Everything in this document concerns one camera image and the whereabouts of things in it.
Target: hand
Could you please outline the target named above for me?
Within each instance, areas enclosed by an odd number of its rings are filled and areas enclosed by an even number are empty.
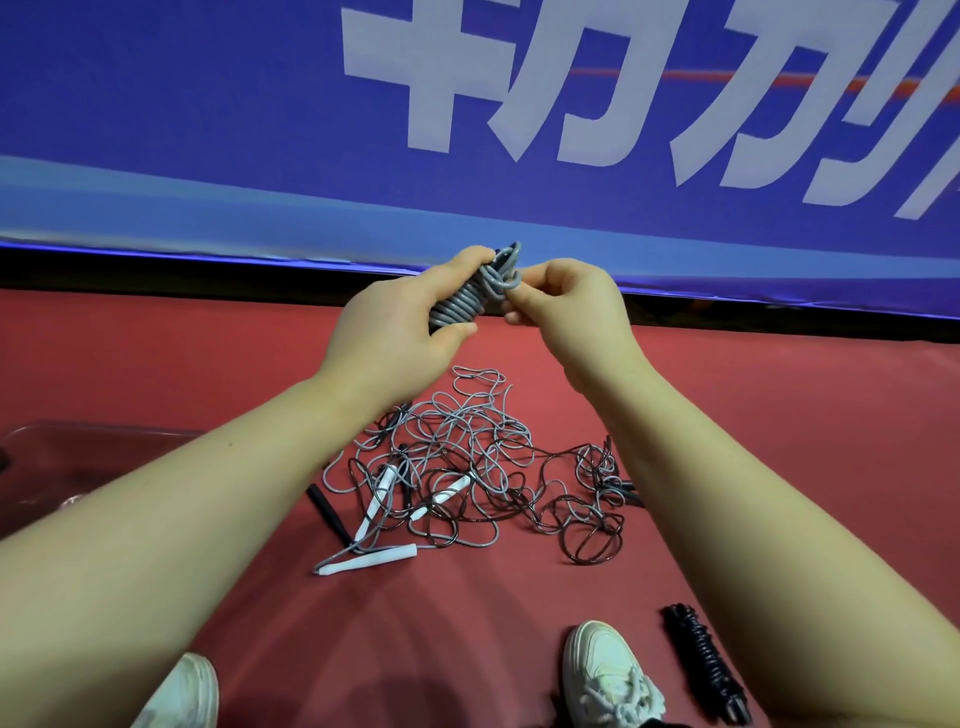
[[[431,336],[430,308],[491,260],[490,248],[467,248],[419,276],[368,286],[340,314],[318,376],[362,395],[374,415],[421,394],[477,330],[454,324]]]
[[[561,258],[527,268],[522,276],[523,283],[507,292],[506,321],[539,327],[578,392],[646,364],[623,296],[602,268]]]

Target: forearm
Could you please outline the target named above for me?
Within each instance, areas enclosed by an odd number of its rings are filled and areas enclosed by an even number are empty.
[[[588,393],[733,661],[777,716],[950,724],[960,638],[849,531],[637,361]]]
[[[0,544],[5,719],[130,725],[309,478],[375,414],[342,389],[298,384]]]

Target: blue banner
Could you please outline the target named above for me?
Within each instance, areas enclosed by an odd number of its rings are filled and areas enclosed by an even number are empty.
[[[960,317],[956,0],[63,0],[0,23],[0,237]]]

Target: red floor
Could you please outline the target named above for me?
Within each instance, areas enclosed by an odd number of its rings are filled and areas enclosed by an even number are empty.
[[[207,429],[319,365],[335,309],[0,291],[0,433],[35,420]],[[960,622],[960,349],[639,328],[661,371]],[[485,320],[459,363],[496,367],[540,445],[604,432],[537,334]],[[348,527],[355,502],[336,500]],[[706,724],[657,609],[691,594],[642,511],[601,567],[504,528],[327,579],[335,547],[303,499],[197,640],[222,726],[552,725],[567,627],[617,626],[667,699]]]

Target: white sneaker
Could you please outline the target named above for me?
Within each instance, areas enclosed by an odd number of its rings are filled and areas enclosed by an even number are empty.
[[[666,712],[630,647],[602,621],[586,621],[566,638],[564,696],[576,728],[639,728]]]
[[[217,673],[187,652],[137,716],[132,728],[214,728],[220,707]]]

